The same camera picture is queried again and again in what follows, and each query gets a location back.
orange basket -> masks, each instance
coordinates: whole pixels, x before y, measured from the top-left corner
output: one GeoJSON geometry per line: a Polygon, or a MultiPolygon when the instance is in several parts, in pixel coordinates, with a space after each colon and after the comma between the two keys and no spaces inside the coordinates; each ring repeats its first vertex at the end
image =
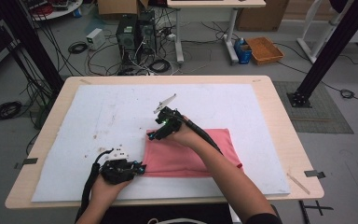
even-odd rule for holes
{"type": "Polygon", "coordinates": [[[283,58],[283,53],[266,37],[245,39],[252,49],[252,55],[257,65],[275,63],[283,58]]]}

person's left arm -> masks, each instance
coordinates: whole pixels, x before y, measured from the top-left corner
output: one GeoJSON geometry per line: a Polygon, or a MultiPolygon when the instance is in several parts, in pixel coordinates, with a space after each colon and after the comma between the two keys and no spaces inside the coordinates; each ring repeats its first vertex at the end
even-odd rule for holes
{"type": "Polygon", "coordinates": [[[121,190],[129,184],[130,181],[111,185],[106,183],[103,177],[99,175],[92,186],[89,206],[76,224],[100,223],[106,210],[112,205],[121,190]]]}

black sleeve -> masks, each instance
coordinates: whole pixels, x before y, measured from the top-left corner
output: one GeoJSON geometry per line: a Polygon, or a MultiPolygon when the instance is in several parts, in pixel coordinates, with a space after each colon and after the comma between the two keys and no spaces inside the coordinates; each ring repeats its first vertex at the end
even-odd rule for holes
{"type": "Polygon", "coordinates": [[[249,217],[246,224],[282,224],[282,222],[278,217],[270,213],[263,213],[249,217]]]}

concrete floor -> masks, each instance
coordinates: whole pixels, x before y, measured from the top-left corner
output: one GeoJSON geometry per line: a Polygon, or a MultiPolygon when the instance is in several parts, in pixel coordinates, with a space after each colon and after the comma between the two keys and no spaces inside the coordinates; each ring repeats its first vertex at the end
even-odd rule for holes
{"type": "MultiPolygon", "coordinates": [[[[96,15],[83,16],[75,19],[70,15],[51,21],[51,30],[55,35],[62,53],[67,56],[67,48],[76,41],[85,41],[85,36],[94,28],[102,28],[108,35],[114,34],[117,26],[111,21],[102,21],[96,15]]],[[[219,22],[224,29],[226,22],[219,22]]],[[[301,36],[301,21],[284,21],[276,33],[245,33],[235,31],[241,37],[266,36],[275,43],[284,44],[304,55],[296,43],[301,36]]],[[[324,23],[315,23],[310,36],[316,36],[324,23]]],[[[214,40],[212,31],[199,22],[184,23],[183,39],[214,40]]],[[[40,33],[40,38],[47,49],[52,61],[57,63],[54,48],[46,37],[40,33]]],[[[300,58],[294,51],[278,46],[284,52],[281,63],[308,72],[311,63],[300,58]]],[[[172,44],[166,47],[167,59],[174,61],[172,44]]],[[[302,81],[305,74],[285,67],[278,63],[257,66],[254,63],[231,66],[224,45],[221,43],[208,45],[184,44],[186,63],[178,67],[172,63],[173,70],[162,75],[267,75],[274,81],[302,81]]],[[[350,43],[343,55],[358,62],[358,46],[350,43]]],[[[84,62],[86,52],[71,55],[69,62],[83,75],[86,75],[84,62]]],[[[117,46],[112,46],[93,58],[98,65],[109,67],[119,62],[117,46]]],[[[67,68],[61,71],[63,77],[70,76],[67,68]]],[[[324,82],[341,90],[354,91],[358,97],[358,64],[351,63],[345,57],[338,57],[324,78],[324,82]]],[[[17,64],[7,57],[0,63],[0,104],[19,100],[24,104],[29,100],[27,94],[20,94],[26,88],[26,79],[17,64]]],[[[323,171],[326,178],[321,179],[325,195],[319,200],[321,206],[333,207],[334,210],[324,210],[321,216],[316,209],[308,209],[310,223],[358,223],[358,100],[343,99],[339,92],[328,89],[341,113],[351,125],[354,134],[323,134],[298,133],[307,151],[314,169],[323,171]]],[[[5,208],[5,200],[12,188],[20,170],[15,164],[26,158],[26,147],[37,134],[29,118],[18,118],[0,121],[0,223],[71,223],[75,220],[77,208],[9,210],[5,208]]],[[[298,202],[272,202],[278,209],[283,223],[304,223],[298,202]]],[[[306,205],[316,205],[315,201],[305,201],[306,205]]]]}

pink towel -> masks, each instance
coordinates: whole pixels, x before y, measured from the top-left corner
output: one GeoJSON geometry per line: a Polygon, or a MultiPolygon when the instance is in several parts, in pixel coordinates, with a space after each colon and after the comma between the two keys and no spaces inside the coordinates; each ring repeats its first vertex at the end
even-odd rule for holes
{"type": "MultiPolygon", "coordinates": [[[[223,155],[242,169],[241,161],[232,146],[228,129],[207,129],[205,132],[212,137],[223,155]]],[[[150,141],[146,138],[145,156],[142,164],[147,165],[144,176],[211,176],[197,153],[189,147],[167,139],[150,141]]]]}

